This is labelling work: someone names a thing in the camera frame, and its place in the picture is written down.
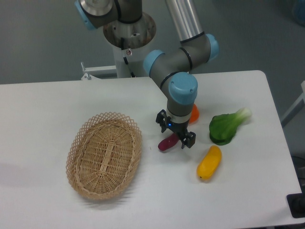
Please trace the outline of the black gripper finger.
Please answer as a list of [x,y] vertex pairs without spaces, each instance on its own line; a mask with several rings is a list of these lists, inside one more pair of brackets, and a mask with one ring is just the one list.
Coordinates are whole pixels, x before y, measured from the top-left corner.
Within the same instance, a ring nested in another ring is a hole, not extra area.
[[181,149],[184,149],[185,147],[191,148],[196,141],[196,133],[194,132],[188,132],[187,130],[183,132],[178,132],[177,136],[179,137],[182,145]]
[[156,117],[156,123],[159,124],[161,132],[164,133],[171,127],[171,117],[167,115],[165,110],[161,110]]

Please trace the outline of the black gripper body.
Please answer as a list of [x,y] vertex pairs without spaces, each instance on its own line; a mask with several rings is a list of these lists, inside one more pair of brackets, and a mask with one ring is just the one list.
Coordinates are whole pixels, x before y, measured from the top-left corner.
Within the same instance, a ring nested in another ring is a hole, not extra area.
[[178,136],[188,135],[188,124],[190,116],[167,116],[165,120],[165,127],[171,130]]

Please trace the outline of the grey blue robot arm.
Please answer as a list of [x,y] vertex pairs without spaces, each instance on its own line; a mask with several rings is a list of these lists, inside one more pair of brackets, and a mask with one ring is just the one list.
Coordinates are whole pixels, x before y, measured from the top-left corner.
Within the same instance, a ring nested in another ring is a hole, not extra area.
[[148,76],[160,88],[167,107],[158,113],[156,122],[163,131],[175,133],[182,147],[192,147],[196,135],[187,127],[198,82],[190,71],[219,53],[215,37],[203,31],[194,3],[166,2],[181,44],[172,53],[152,49],[156,24],[143,12],[140,0],[77,0],[74,4],[87,29],[103,29],[119,78]]

